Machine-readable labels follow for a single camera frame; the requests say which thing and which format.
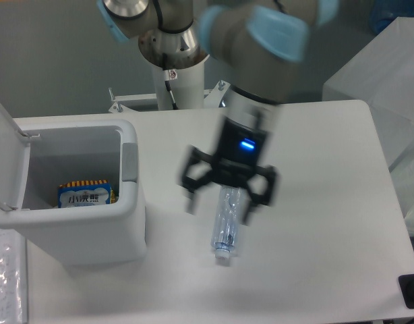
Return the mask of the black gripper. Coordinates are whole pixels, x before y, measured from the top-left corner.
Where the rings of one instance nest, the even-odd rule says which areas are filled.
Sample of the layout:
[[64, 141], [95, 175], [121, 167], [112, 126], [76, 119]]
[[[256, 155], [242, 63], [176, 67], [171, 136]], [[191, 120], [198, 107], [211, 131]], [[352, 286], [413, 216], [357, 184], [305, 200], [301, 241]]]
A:
[[[179, 185], [188, 199], [186, 211], [192, 215], [195, 213], [197, 191], [211, 181], [245, 190], [247, 204], [240, 219], [242, 225], [248, 225], [251, 213], [259, 205], [269, 206], [278, 172], [272, 165], [258, 165], [267, 137], [265, 130], [250, 128], [226, 117], [212, 156], [190, 146], [179, 173]], [[261, 193], [255, 193], [249, 184], [254, 176], [266, 180]]]

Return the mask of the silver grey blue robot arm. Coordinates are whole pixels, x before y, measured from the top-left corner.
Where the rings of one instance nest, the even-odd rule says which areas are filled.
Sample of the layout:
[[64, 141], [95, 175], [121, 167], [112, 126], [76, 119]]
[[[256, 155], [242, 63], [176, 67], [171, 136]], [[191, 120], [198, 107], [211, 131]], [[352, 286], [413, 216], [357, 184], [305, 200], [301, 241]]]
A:
[[99, 1], [98, 9], [119, 41], [138, 40], [142, 55], [161, 71], [165, 109], [182, 108], [171, 72], [211, 56], [231, 67], [227, 114], [212, 154], [190, 151], [181, 174], [189, 197], [209, 183], [240, 188], [248, 202], [240, 220], [269, 205], [277, 171], [258, 160], [268, 123], [283, 104], [303, 61], [312, 28], [331, 21], [338, 1], [248, 1], [235, 7], [214, 5], [194, 16], [192, 1]]

